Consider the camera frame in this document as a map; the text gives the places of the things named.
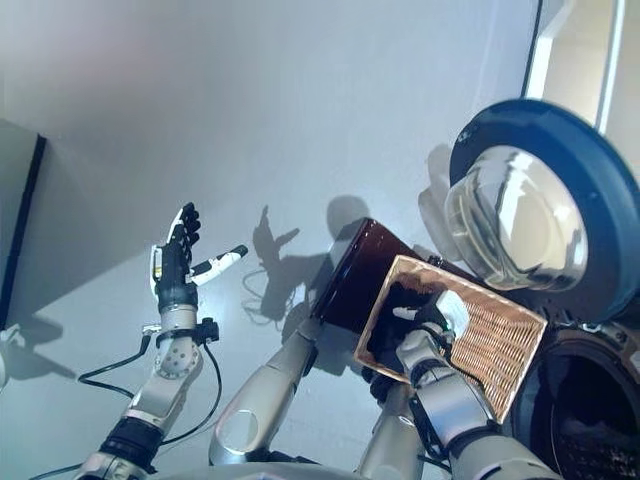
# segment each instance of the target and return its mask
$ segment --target washing machine door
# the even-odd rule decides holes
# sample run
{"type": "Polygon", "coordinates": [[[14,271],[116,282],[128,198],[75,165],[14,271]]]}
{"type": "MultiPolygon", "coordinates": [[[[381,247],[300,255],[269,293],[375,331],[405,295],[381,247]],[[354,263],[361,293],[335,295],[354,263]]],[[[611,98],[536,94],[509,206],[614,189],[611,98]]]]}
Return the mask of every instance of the washing machine door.
{"type": "Polygon", "coordinates": [[[471,269],[552,322],[597,324],[640,286],[640,193],[616,150],[570,112],[493,105],[451,155],[445,217],[471,269]]]}

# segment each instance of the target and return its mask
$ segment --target black cable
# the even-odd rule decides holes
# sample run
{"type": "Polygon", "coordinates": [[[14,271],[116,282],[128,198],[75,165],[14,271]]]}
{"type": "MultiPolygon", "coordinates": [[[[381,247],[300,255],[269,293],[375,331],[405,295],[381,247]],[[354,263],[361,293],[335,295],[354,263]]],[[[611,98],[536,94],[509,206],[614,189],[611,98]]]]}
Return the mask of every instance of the black cable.
{"type": "Polygon", "coordinates": [[[149,348],[149,343],[151,342],[151,335],[146,334],[142,336],[142,340],[140,341],[140,349],[138,353],[132,355],[124,360],[120,360],[119,362],[112,363],[111,365],[107,365],[106,367],[98,368],[97,370],[93,370],[91,372],[84,373],[78,377],[78,382],[84,383],[85,385],[91,385],[93,387],[104,388],[105,390],[110,390],[112,392],[120,393],[128,398],[133,398],[133,393],[129,390],[121,387],[117,387],[115,385],[110,385],[108,383],[96,382],[95,380],[88,380],[91,377],[95,377],[96,375],[100,375],[101,373],[108,372],[110,370],[115,370],[116,368],[123,367],[128,365],[131,362],[142,357],[146,352],[147,348],[149,348]]]}
{"type": "Polygon", "coordinates": [[[205,424],[211,419],[211,417],[213,417],[213,414],[218,409],[218,405],[220,404],[220,398],[222,397],[222,375],[220,375],[220,366],[218,365],[218,361],[216,360],[216,357],[214,357],[213,353],[211,353],[211,350],[209,350],[209,346],[206,343],[203,343],[202,346],[204,347],[204,351],[207,352],[207,355],[211,359],[211,363],[213,363],[213,368],[215,368],[216,370],[216,380],[218,381],[218,393],[216,395],[216,401],[213,402],[213,407],[211,407],[211,410],[209,410],[209,413],[207,413],[207,416],[204,417],[204,420],[202,420],[198,425],[196,425],[190,430],[187,430],[182,435],[178,435],[177,437],[173,437],[169,440],[165,440],[160,444],[161,446],[169,445],[170,443],[177,442],[197,432],[198,430],[200,430],[202,427],[205,426],[205,424]]]}
{"type": "Polygon", "coordinates": [[[31,477],[29,480],[42,480],[43,478],[53,477],[54,475],[62,475],[63,473],[72,472],[74,470],[79,469],[82,466],[81,463],[77,463],[76,465],[70,465],[64,468],[58,468],[57,470],[51,470],[50,472],[41,473],[40,475],[36,475],[35,477],[31,477]]]}
{"type": "Polygon", "coordinates": [[[482,392],[486,392],[485,387],[484,387],[484,383],[482,380],[480,380],[477,376],[475,376],[473,373],[465,370],[462,367],[459,367],[458,365],[456,365],[453,362],[453,359],[451,358],[452,354],[453,354],[453,346],[450,343],[447,343],[446,339],[444,338],[443,335],[438,334],[435,330],[433,330],[432,328],[426,326],[426,325],[420,325],[418,328],[416,328],[416,330],[424,330],[425,332],[427,332],[429,335],[431,335],[433,337],[433,339],[438,343],[438,345],[440,346],[440,348],[442,348],[444,350],[444,359],[449,362],[449,364],[455,368],[456,370],[458,370],[460,373],[463,373],[464,375],[466,375],[467,377],[471,378],[474,382],[476,382],[478,384],[478,387],[480,387],[480,390],[482,390],[482,392]]]}
{"type": "MultiPolygon", "coordinates": [[[[100,387],[100,388],[105,388],[107,390],[111,390],[114,392],[118,392],[118,393],[122,393],[123,395],[131,395],[129,398],[133,398],[133,394],[127,390],[125,390],[124,388],[120,388],[120,387],[116,387],[114,385],[109,385],[106,383],[101,383],[101,382],[94,382],[91,380],[86,380],[88,377],[92,377],[95,375],[98,375],[100,373],[104,373],[104,372],[108,372],[109,370],[113,370],[115,368],[119,368],[122,367],[123,365],[126,365],[128,363],[133,362],[134,360],[137,360],[138,358],[140,358],[142,355],[145,354],[145,352],[147,351],[147,347],[149,346],[149,342],[151,340],[151,336],[150,335],[144,335],[142,337],[142,342],[140,344],[140,351],[138,353],[136,353],[135,355],[122,360],[120,362],[116,362],[113,363],[111,365],[107,365],[106,367],[102,367],[99,368],[97,370],[94,370],[92,372],[89,373],[85,373],[84,375],[81,375],[78,378],[79,382],[82,382],[84,384],[87,385],[92,385],[92,386],[96,386],[96,387],[100,387]]],[[[211,350],[209,350],[209,347],[207,346],[206,343],[203,343],[202,346],[204,347],[205,352],[207,352],[207,355],[209,356],[209,358],[211,359],[211,363],[213,363],[213,368],[216,371],[216,380],[218,381],[218,393],[216,395],[216,400],[213,403],[213,407],[211,408],[211,410],[209,410],[209,413],[207,414],[207,416],[204,418],[204,420],[202,420],[198,425],[196,425],[195,427],[193,427],[192,429],[186,431],[185,433],[178,435],[177,437],[171,438],[169,440],[165,440],[164,442],[162,442],[160,445],[169,445],[170,443],[174,443],[177,442],[179,440],[182,440],[186,437],[188,437],[189,435],[197,432],[200,428],[202,428],[213,416],[213,414],[215,413],[215,411],[218,409],[218,405],[220,404],[220,399],[222,397],[222,375],[220,374],[220,365],[218,365],[218,361],[216,360],[216,357],[213,356],[213,353],[211,353],[211,350]]],[[[63,473],[67,473],[67,472],[71,472],[74,470],[77,470],[78,468],[80,468],[82,466],[81,463],[78,463],[76,465],[71,465],[68,467],[64,467],[64,468],[58,468],[57,470],[51,470],[50,472],[46,472],[46,473],[41,473],[40,475],[37,475],[35,477],[31,477],[29,480],[42,480],[44,478],[49,478],[52,477],[54,475],[61,475],[63,473]]]]}
{"type": "Polygon", "coordinates": [[[436,467],[441,468],[445,472],[451,473],[451,467],[449,465],[439,462],[438,460],[434,460],[433,458],[429,458],[425,455],[418,455],[418,460],[421,460],[430,465],[435,465],[436,467]]]}
{"type": "Polygon", "coordinates": [[[529,55],[527,57],[527,65],[524,69],[524,81],[522,82],[522,90],[520,97],[524,98],[529,86],[529,76],[531,75],[531,66],[533,65],[533,52],[536,50],[536,39],[538,38],[538,30],[540,29],[540,16],[542,13],[542,0],[538,0],[538,9],[536,12],[536,20],[533,24],[533,34],[531,35],[531,46],[529,47],[529,55]]]}

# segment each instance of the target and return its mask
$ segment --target robotic hand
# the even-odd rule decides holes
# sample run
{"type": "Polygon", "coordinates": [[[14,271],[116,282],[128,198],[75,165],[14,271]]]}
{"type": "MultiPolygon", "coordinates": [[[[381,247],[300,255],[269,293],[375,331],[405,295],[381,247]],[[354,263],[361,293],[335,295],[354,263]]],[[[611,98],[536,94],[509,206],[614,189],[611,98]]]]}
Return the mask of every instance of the robotic hand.
{"type": "Polygon", "coordinates": [[[394,314],[420,322],[396,355],[415,389],[409,406],[420,439],[432,457],[448,456],[454,479],[561,478],[519,442],[500,434],[484,394],[441,355],[441,350],[450,352],[453,336],[468,324],[454,292],[443,292],[418,311],[396,309],[394,314]]]}
{"type": "Polygon", "coordinates": [[[150,281],[158,300],[160,324],[146,326],[145,334],[160,332],[154,367],[99,451],[89,456],[75,479],[141,480],[154,473],[151,461],[182,410],[187,389],[202,370],[198,346],[218,339],[213,320],[197,322],[197,286],[218,276],[248,250],[240,245],[192,268],[191,248],[199,239],[198,216],[192,203],[185,205],[171,223],[165,245],[151,249],[150,281]]]}

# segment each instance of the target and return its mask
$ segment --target wicker basket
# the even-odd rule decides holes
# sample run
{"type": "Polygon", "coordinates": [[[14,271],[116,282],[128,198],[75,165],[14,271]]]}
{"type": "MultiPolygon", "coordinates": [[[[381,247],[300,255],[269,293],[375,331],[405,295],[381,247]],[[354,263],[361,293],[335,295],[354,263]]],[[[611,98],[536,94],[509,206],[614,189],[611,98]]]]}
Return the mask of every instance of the wicker basket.
{"type": "Polygon", "coordinates": [[[483,382],[485,394],[498,422],[502,423],[540,344],[546,320],[456,275],[398,255],[382,284],[354,357],[358,362],[402,382],[408,383],[406,376],[377,363],[367,350],[380,309],[395,282],[419,293],[444,286],[460,295],[471,321],[462,337],[454,343],[452,360],[456,366],[483,382]]]}

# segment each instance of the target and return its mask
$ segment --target wire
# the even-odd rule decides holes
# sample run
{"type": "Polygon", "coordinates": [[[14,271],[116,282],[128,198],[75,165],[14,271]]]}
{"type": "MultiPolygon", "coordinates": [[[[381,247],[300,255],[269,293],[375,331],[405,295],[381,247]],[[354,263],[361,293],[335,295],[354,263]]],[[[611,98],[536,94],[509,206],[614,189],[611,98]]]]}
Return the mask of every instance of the wire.
{"type": "Polygon", "coordinates": [[[110,390],[112,392],[120,393],[125,397],[133,398],[133,393],[131,393],[129,390],[125,388],[117,387],[115,385],[110,385],[108,383],[96,382],[95,380],[89,380],[89,378],[95,377],[96,375],[100,375],[101,373],[105,373],[110,370],[115,370],[116,368],[123,367],[139,359],[147,352],[147,348],[149,348],[150,341],[151,341],[151,335],[149,334],[143,335],[142,340],[140,341],[140,350],[138,350],[138,353],[128,358],[125,358],[124,360],[120,360],[119,362],[112,363],[111,365],[107,365],[106,367],[98,368],[97,370],[84,373],[78,377],[78,382],[84,383],[85,385],[91,385],[92,387],[104,388],[105,390],[110,390]]]}
{"type": "Polygon", "coordinates": [[[218,361],[216,360],[216,357],[214,357],[213,353],[211,353],[211,350],[209,350],[209,346],[206,343],[203,343],[202,346],[204,348],[204,351],[207,352],[207,355],[211,359],[211,363],[213,363],[213,368],[215,368],[216,370],[216,380],[218,381],[218,393],[216,394],[216,400],[215,402],[213,402],[213,407],[211,407],[211,410],[209,410],[209,413],[207,413],[207,416],[204,417],[204,420],[202,420],[198,425],[196,425],[192,429],[187,430],[182,435],[178,435],[177,437],[173,437],[169,440],[165,440],[160,444],[161,446],[169,445],[170,443],[177,442],[197,432],[198,430],[200,430],[202,427],[206,425],[206,423],[211,419],[211,417],[213,417],[213,414],[218,409],[218,405],[220,404],[220,398],[222,397],[222,375],[220,375],[220,365],[218,365],[218,361]]]}
{"type": "MultiPolygon", "coordinates": [[[[141,356],[143,356],[146,353],[147,348],[149,347],[149,342],[150,341],[151,341],[151,335],[144,335],[142,337],[142,341],[140,343],[140,350],[138,351],[138,353],[136,353],[135,355],[132,355],[129,358],[121,360],[120,362],[112,363],[111,365],[107,365],[106,367],[102,367],[102,368],[99,368],[97,370],[93,370],[92,372],[85,373],[85,374],[81,375],[80,377],[78,377],[78,381],[81,382],[81,383],[84,383],[86,385],[91,385],[91,386],[94,386],[94,387],[104,388],[106,390],[111,390],[113,392],[121,393],[121,394],[123,394],[123,395],[125,395],[125,396],[127,396],[129,398],[133,398],[133,394],[131,392],[129,392],[128,390],[125,390],[124,388],[116,387],[115,385],[109,385],[107,383],[101,383],[101,382],[96,382],[96,381],[93,381],[93,380],[87,380],[87,378],[93,377],[95,375],[99,375],[101,373],[108,372],[109,370],[114,370],[116,368],[120,368],[120,367],[122,367],[124,365],[127,365],[128,363],[131,363],[131,362],[137,360],[138,358],[140,358],[141,356]]],[[[169,445],[171,443],[177,442],[177,441],[182,440],[182,439],[188,437],[189,435],[192,435],[195,432],[197,432],[199,429],[201,429],[211,419],[211,417],[213,416],[215,411],[218,409],[218,405],[220,405],[220,399],[222,398],[222,375],[220,374],[220,365],[218,365],[218,361],[216,360],[216,357],[213,356],[213,353],[211,353],[211,350],[209,349],[208,345],[206,343],[203,343],[202,346],[204,347],[205,352],[207,352],[207,355],[209,356],[209,358],[211,359],[211,363],[213,363],[213,368],[216,371],[216,380],[218,381],[218,393],[216,395],[216,400],[213,403],[213,407],[211,408],[211,410],[209,410],[209,413],[204,418],[204,420],[202,420],[198,425],[196,425],[192,429],[186,431],[185,433],[183,433],[181,435],[178,435],[177,437],[171,438],[169,440],[165,440],[164,442],[162,442],[160,444],[161,446],[162,445],[169,445]]],[[[61,475],[63,473],[67,473],[67,472],[71,472],[71,471],[77,470],[81,466],[82,466],[82,463],[78,463],[76,465],[70,465],[68,467],[58,468],[57,470],[51,470],[50,472],[41,473],[40,475],[37,475],[35,477],[31,477],[29,480],[42,480],[44,478],[53,477],[54,475],[61,475]]]]}
{"type": "Polygon", "coordinates": [[[451,473],[451,467],[443,462],[439,462],[438,460],[434,460],[433,458],[429,458],[425,455],[418,455],[418,460],[422,460],[424,463],[428,463],[430,465],[435,465],[438,468],[441,468],[447,473],[451,473]]]}
{"type": "Polygon", "coordinates": [[[29,480],[42,480],[43,478],[53,477],[54,475],[62,475],[63,473],[72,472],[74,470],[79,469],[82,466],[81,463],[77,463],[75,465],[70,465],[64,468],[58,468],[57,470],[51,470],[50,472],[41,473],[40,475],[36,475],[35,477],[31,477],[29,480]]]}
{"type": "Polygon", "coordinates": [[[478,387],[480,387],[480,390],[482,390],[482,392],[486,392],[485,387],[484,387],[484,383],[482,380],[480,380],[477,376],[475,376],[473,373],[465,370],[462,367],[459,367],[458,365],[456,365],[453,361],[453,359],[451,358],[452,354],[453,354],[453,346],[450,343],[447,343],[446,339],[444,338],[443,335],[440,335],[438,332],[436,332],[435,330],[433,330],[432,328],[426,326],[426,325],[421,325],[420,327],[418,327],[416,330],[424,330],[425,332],[427,332],[429,335],[431,335],[433,337],[433,339],[438,343],[438,345],[440,346],[440,348],[442,348],[444,350],[444,359],[449,362],[449,364],[455,368],[456,370],[458,370],[460,373],[466,375],[467,377],[469,377],[471,380],[473,380],[474,382],[476,382],[478,384],[478,387]]]}

